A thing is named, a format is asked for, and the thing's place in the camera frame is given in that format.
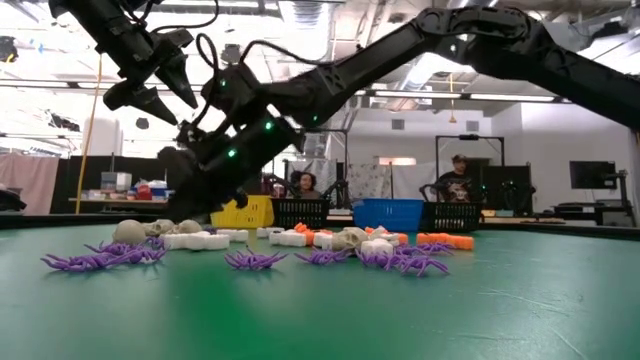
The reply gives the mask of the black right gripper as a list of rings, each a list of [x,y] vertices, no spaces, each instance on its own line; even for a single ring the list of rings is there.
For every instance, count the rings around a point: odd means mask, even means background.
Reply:
[[[191,150],[165,147],[159,160],[168,171],[168,218],[184,221],[208,217],[229,204],[248,205],[244,184],[260,172],[260,151],[230,146],[204,160]]]

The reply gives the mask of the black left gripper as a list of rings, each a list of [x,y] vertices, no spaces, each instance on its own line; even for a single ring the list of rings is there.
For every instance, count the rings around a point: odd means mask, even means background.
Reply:
[[[110,110],[129,106],[176,125],[175,115],[162,102],[157,89],[145,85],[154,73],[184,103],[193,109],[198,107],[186,73],[187,56],[182,51],[166,59],[159,53],[153,53],[141,61],[126,59],[115,52],[107,52],[107,55],[119,67],[118,76],[123,78],[103,95],[103,102]]]

